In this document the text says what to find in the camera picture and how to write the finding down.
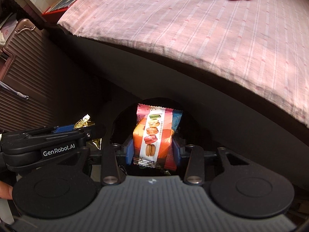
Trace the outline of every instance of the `green macaron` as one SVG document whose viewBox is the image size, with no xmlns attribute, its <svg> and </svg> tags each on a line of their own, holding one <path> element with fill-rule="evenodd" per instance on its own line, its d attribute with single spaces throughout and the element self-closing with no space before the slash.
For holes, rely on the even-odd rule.
<svg viewBox="0 0 309 232">
<path fill-rule="evenodd" d="M 151 115 L 149 115 L 149 118 L 151 118 L 151 119 L 158 119 L 158 118 L 161 118 L 161 115 L 159 115 L 159 114 L 151 114 Z"/>
</svg>

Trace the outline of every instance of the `brown suitcase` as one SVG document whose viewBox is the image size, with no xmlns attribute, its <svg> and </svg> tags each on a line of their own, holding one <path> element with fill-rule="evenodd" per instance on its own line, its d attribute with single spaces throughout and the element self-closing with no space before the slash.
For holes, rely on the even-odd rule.
<svg viewBox="0 0 309 232">
<path fill-rule="evenodd" d="M 3 53 L 0 81 L 29 99 L 0 87 L 0 129 L 71 124 L 97 110 L 99 86 L 28 19 L 17 24 Z"/>
</svg>

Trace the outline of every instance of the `silver bolt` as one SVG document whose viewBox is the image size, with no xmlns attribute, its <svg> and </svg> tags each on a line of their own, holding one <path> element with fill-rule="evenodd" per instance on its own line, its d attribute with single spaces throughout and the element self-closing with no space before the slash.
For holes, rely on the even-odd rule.
<svg viewBox="0 0 309 232">
<path fill-rule="evenodd" d="M 199 176 L 195 176 L 195 175 L 189 176 L 189 177 L 187 178 L 187 182 L 189 182 L 189 183 L 191 183 L 191 184 L 199 184 L 199 183 L 202 182 L 202 178 L 199 177 Z"/>
<path fill-rule="evenodd" d="M 118 181 L 118 178 L 115 176 L 106 176 L 103 178 L 103 182 L 109 185 L 115 184 L 117 183 L 117 181 Z"/>
</svg>

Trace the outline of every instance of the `pink fabric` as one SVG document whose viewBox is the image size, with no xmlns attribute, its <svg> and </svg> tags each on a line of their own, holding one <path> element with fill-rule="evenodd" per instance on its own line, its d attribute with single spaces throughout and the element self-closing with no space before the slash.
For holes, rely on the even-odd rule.
<svg viewBox="0 0 309 232">
<path fill-rule="evenodd" d="M 309 124 L 308 0 L 78 0 L 58 24 L 202 68 Z"/>
</svg>

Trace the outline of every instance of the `macaron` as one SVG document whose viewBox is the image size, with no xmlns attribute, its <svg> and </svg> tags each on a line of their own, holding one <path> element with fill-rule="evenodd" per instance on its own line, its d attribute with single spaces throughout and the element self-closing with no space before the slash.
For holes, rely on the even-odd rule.
<svg viewBox="0 0 309 232">
<path fill-rule="evenodd" d="M 157 127 L 160 125 L 160 122 L 157 119 L 152 119 L 148 121 L 149 127 Z"/>
<path fill-rule="evenodd" d="M 158 140 L 158 138 L 155 136 L 155 135 L 149 135 L 149 136 L 146 136 L 144 138 L 144 141 L 146 144 L 152 144 L 154 142 L 156 142 Z"/>
<path fill-rule="evenodd" d="M 161 115 L 159 115 L 159 114 L 151 114 L 151 115 L 149 115 L 149 118 L 151 118 L 151 119 L 158 119 L 158 118 L 161 118 Z"/>
<path fill-rule="evenodd" d="M 146 156 L 152 157 L 155 154 L 155 145 L 154 144 L 148 144 L 146 146 Z"/>
<path fill-rule="evenodd" d="M 158 132 L 159 132 L 159 130 L 156 127 L 148 127 L 146 129 L 146 133 L 148 135 L 154 135 L 154 134 L 157 134 Z"/>
</svg>

